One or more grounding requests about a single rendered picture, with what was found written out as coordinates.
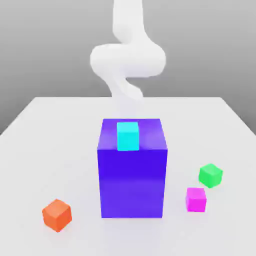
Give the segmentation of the small cyan cube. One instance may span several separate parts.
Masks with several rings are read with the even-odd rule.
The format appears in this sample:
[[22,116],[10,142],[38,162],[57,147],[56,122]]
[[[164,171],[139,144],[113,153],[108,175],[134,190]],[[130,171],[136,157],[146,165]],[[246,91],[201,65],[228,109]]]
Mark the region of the small cyan cube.
[[117,150],[118,151],[138,151],[140,148],[140,133],[138,122],[118,122]]

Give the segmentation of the small green cube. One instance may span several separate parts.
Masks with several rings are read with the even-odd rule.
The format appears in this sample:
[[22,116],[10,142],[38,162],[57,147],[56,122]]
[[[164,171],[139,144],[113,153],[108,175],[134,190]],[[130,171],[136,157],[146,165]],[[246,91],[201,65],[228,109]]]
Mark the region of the small green cube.
[[198,180],[206,187],[213,188],[221,183],[222,176],[223,170],[209,163],[199,169]]

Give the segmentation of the small magenta cube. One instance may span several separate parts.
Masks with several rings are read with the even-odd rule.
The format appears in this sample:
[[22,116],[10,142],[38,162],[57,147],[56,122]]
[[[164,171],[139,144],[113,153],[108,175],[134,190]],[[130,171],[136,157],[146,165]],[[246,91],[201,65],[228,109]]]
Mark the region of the small magenta cube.
[[188,187],[185,202],[188,212],[205,212],[207,197],[204,188]]

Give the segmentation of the small orange cube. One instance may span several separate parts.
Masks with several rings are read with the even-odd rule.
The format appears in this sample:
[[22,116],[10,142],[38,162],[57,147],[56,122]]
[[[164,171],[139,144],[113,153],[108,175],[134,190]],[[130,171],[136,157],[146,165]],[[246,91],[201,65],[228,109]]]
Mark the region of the small orange cube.
[[55,199],[42,210],[46,226],[57,233],[72,221],[71,207],[62,200]]

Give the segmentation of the large purple box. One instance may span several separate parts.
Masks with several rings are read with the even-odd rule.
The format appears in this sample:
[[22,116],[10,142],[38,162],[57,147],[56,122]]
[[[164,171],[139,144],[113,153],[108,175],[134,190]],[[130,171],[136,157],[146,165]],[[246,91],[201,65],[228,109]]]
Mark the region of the large purple box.
[[117,123],[102,121],[97,146],[102,218],[161,218],[168,147],[158,118],[136,119],[139,150],[117,149]]

